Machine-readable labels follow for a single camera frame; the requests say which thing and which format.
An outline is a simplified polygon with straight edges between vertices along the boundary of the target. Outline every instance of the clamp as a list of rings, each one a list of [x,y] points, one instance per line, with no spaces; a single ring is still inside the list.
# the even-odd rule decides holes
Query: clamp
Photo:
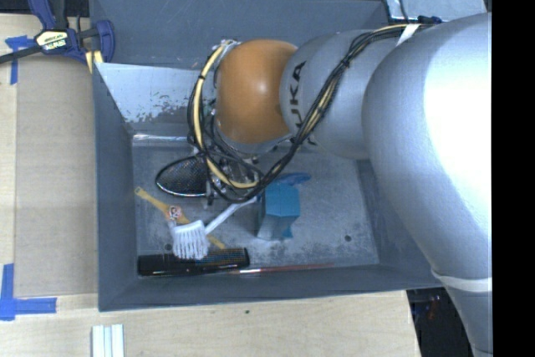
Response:
[[[0,64],[14,61],[28,55],[63,55],[87,64],[92,69],[93,56],[104,62],[111,61],[115,51],[115,36],[108,20],[98,21],[95,26],[83,32],[69,28],[64,15],[65,0],[28,0],[32,14],[43,26],[33,41],[35,45],[0,56]],[[85,38],[99,37],[99,50],[91,52],[84,47]]]

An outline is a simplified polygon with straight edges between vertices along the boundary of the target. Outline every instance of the blue object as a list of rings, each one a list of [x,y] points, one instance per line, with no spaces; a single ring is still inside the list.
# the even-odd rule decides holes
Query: blue object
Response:
[[[292,238],[290,227],[300,214],[299,191],[275,181],[264,193],[257,237],[265,240]]]
[[[19,49],[31,48],[35,46],[33,39],[28,36],[16,36],[15,38],[7,38],[6,45],[13,51],[18,51]],[[10,85],[15,85],[18,81],[18,62],[14,59],[11,62],[11,77],[9,78]]]
[[[13,264],[3,266],[0,293],[0,320],[13,321],[16,315],[55,314],[58,298],[17,299],[13,297]]]
[[[275,179],[278,183],[284,183],[285,185],[295,186],[300,185],[301,183],[304,183],[305,181],[309,181],[311,179],[311,176],[308,173],[284,173],[281,174],[277,179]]]
[[[52,30],[56,27],[56,18],[49,0],[28,0],[28,5],[41,24],[43,30]]]
[[[50,35],[51,43],[42,44],[41,52],[45,55],[63,55],[86,64],[85,55],[88,50],[81,46],[79,34],[69,28],[67,19],[64,16],[64,0],[28,0],[28,5],[32,14],[43,25],[43,31],[36,38],[43,33],[46,33],[47,36]],[[111,22],[107,20],[98,21],[96,29],[96,33],[100,37],[102,58],[105,62],[109,62],[115,51],[115,38]],[[67,38],[65,36],[61,37],[62,33],[66,33]]]

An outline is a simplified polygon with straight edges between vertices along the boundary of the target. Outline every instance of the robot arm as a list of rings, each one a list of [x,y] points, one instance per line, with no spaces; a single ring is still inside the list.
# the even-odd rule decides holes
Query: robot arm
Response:
[[[365,32],[323,36],[297,50],[245,42],[220,63],[215,118],[226,145],[244,158],[261,155],[303,133],[342,63],[303,144],[370,159],[456,304],[475,355],[493,352],[491,20],[482,14],[443,23],[401,44],[377,38],[350,61],[345,53]]]

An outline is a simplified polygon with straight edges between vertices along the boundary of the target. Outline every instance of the gray bin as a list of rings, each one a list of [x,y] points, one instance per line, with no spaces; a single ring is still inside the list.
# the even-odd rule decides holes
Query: gray bin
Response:
[[[310,266],[275,273],[143,278],[140,255],[169,252],[161,210],[180,204],[190,220],[207,221],[199,199],[157,189],[155,174],[188,156],[185,106],[198,70],[222,38],[277,38],[301,45],[323,34],[386,24],[381,3],[357,0],[90,0],[91,19],[115,26],[112,64],[94,71],[99,309],[311,298],[440,285],[382,195],[368,161],[301,150],[287,172],[298,185],[301,215],[293,238],[255,237],[257,207],[244,208],[214,235],[246,247],[250,268]]]

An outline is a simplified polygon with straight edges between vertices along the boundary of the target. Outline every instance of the wire bundle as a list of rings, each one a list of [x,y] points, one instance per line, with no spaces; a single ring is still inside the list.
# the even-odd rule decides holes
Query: wire bundle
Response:
[[[244,160],[238,152],[218,138],[217,133],[214,131],[213,115],[209,115],[209,117],[204,115],[202,87],[213,64],[219,59],[228,44],[232,43],[224,41],[206,61],[191,93],[187,112],[190,126],[190,142],[197,148],[197,156],[201,156],[204,159],[206,168],[211,173],[208,174],[211,188],[221,197],[232,202],[246,201],[259,195],[266,186],[277,178],[325,116],[330,103],[336,95],[340,80],[344,76],[344,72],[349,68],[351,61],[371,43],[384,38],[399,37],[406,27],[407,24],[397,24],[380,28],[372,32],[363,33],[352,41],[346,55],[325,80],[298,132],[290,139],[291,145],[288,151],[265,173],[250,161]],[[242,173],[239,179],[232,177],[232,163]]]

